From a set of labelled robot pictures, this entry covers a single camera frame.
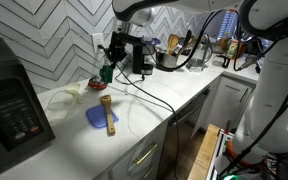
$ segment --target dishwasher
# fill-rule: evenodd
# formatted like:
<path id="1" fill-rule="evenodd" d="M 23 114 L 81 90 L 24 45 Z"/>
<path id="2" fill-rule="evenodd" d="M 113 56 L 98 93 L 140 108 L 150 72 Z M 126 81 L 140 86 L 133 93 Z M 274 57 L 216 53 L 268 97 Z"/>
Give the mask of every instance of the dishwasher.
<path id="1" fill-rule="evenodd" d="M 176 174 L 179 179 L 188 179 L 198 153 L 198 147 L 196 145 L 196 136 L 198 136 L 198 133 L 193 136 L 193 130 L 209 93 L 209 88 L 205 88 L 183 109 L 177 112 L 178 122 L 176 122 L 175 117 L 172 117 L 169 120 L 157 175 L 158 180 L 175 179 L 173 170 L 175 167 L 177 150 L 176 123 L 178 123 L 179 128 L 179 155 Z"/>

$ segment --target electrical outlet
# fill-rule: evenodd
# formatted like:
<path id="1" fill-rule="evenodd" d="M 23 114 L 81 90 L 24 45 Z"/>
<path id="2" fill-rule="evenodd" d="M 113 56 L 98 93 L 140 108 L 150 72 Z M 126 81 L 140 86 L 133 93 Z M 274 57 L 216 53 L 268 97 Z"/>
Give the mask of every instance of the electrical outlet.
<path id="1" fill-rule="evenodd" d="M 103 33 L 92 34 L 92 39 L 93 39 L 94 52 L 95 53 L 103 52 L 103 49 L 97 47 L 100 44 L 104 46 Z"/>

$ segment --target stainless steel appliance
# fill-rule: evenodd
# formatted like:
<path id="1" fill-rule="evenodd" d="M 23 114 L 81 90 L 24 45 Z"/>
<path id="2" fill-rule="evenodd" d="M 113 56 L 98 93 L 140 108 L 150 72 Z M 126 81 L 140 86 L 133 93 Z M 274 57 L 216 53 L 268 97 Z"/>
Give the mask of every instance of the stainless steel appliance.
<path id="1" fill-rule="evenodd" d="M 197 121 L 192 121 L 189 117 L 194 113 L 198 117 L 204 101 L 209 95 L 210 90 L 205 88 L 199 95 L 193 98 L 182 110 L 177 113 L 178 129 L 179 129 L 179 152 L 177 159 L 177 177 L 179 179 L 187 179 L 194 160 L 197 156 L 199 147 L 197 146 L 198 133 L 193 135 L 194 127 Z M 160 159 L 157 179 L 171 180 L 175 179 L 173 175 L 176 163 L 177 138 L 176 138 L 176 120 L 169 120 L 169 126 L 166 130 L 165 141 Z"/>
<path id="2" fill-rule="evenodd" d="M 54 138 L 23 65 L 0 38 L 0 172 Z"/>

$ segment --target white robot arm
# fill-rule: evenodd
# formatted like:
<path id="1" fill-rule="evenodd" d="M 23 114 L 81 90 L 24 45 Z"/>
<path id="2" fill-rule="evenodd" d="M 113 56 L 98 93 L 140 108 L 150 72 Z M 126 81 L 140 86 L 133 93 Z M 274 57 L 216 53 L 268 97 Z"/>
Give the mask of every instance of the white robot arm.
<path id="1" fill-rule="evenodd" d="M 231 142 L 234 157 L 230 158 L 236 162 L 221 156 L 216 162 L 218 173 L 229 173 L 237 164 L 258 163 L 267 152 L 288 152 L 288 0 L 113 0 L 117 19 L 139 26 L 152 22 L 149 8 L 158 5 L 195 14 L 239 9 L 245 31 L 275 42 Z"/>

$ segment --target bottle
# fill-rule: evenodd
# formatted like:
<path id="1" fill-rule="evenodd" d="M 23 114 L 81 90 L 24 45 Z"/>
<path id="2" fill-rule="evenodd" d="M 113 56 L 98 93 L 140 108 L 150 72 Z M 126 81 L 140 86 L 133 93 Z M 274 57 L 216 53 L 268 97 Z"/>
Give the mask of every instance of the bottle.
<path id="1" fill-rule="evenodd" d="M 219 40 L 218 46 L 220 46 L 223 51 L 226 51 L 229 40 L 230 40 L 229 33 L 225 32 L 223 36 L 221 37 L 221 39 Z"/>

